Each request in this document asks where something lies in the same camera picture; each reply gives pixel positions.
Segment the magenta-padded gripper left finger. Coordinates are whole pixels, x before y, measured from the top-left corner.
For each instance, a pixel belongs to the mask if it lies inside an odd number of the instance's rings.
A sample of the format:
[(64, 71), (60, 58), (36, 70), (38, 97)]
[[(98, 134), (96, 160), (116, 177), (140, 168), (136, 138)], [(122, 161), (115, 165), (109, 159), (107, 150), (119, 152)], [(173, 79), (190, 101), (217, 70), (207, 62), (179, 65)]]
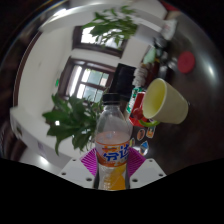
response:
[(72, 158), (58, 176), (78, 186), (93, 188), (97, 171), (96, 150), (92, 149), (78, 159)]

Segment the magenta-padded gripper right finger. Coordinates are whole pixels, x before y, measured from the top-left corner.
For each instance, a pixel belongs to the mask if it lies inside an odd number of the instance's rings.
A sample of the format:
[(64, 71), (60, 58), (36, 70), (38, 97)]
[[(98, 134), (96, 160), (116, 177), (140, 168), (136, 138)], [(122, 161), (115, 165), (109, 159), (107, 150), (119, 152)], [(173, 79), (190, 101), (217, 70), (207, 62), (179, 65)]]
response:
[(137, 150), (129, 149), (128, 179), (130, 189), (146, 186), (165, 176), (165, 172), (154, 159), (146, 159)]

